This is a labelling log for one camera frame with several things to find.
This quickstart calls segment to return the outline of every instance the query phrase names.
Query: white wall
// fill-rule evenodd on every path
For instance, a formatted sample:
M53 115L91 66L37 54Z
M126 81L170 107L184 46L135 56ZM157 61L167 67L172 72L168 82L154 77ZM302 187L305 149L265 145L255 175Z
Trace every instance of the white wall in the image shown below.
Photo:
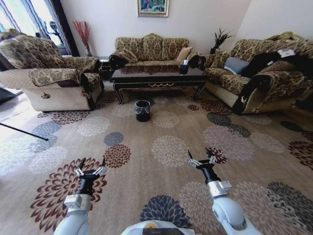
M143 37L154 32L162 37L186 37L194 51L208 53L219 27L236 34L251 0L170 0L168 18L137 16L136 0L61 0L81 55L86 51L72 22L91 26L90 48L94 56L109 56L116 37ZM230 49L234 38L223 49Z
M252 0L236 41L243 38L265 39L292 31L313 39L313 0Z

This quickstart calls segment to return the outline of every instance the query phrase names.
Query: black trash bin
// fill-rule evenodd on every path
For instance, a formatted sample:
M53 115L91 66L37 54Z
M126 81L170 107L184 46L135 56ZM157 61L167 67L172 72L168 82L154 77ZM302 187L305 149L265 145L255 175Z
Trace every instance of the black trash bin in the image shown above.
M139 100L135 103L136 119L138 121L148 121L150 119L150 102Z

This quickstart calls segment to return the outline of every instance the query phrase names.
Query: floor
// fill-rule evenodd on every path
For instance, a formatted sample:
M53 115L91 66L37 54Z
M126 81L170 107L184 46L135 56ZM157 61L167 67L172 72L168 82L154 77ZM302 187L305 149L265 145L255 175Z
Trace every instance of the floor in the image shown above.
M108 171L94 184L91 233L120 234L140 221L171 221L203 235L223 235L202 173L187 150L217 157L215 171L231 197L265 235L313 233L313 122L298 110L238 116L194 89L129 91L119 106L110 83L91 112L41 113L27 97L0 105L0 234L52 234L66 195L79 186L74 169L103 157ZM138 122L134 102L149 100L151 119Z

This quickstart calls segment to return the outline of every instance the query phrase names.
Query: rug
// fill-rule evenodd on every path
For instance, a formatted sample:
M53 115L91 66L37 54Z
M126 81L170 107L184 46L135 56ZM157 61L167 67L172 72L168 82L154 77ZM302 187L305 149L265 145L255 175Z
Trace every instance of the rug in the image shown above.
M94 183L90 234L118 235L157 219L223 235L204 176L188 164L187 150L202 160L206 147L217 158L217 175L233 186L230 197L258 230L312 234L313 123L282 112L238 116L205 91L193 101L194 92L129 91L120 106L106 91L94 111L30 108L4 121L49 141L14 131L1 137L1 234L52 234L66 214L65 197L79 187L74 169L84 157L83 170L105 157L108 171ZM135 118L141 98L152 103L148 122Z

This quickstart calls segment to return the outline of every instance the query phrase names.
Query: picture frame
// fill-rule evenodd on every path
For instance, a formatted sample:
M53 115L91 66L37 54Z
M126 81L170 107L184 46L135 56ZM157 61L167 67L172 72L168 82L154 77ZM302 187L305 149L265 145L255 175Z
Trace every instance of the picture frame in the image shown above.
M137 0L138 17L168 17L169 0Z

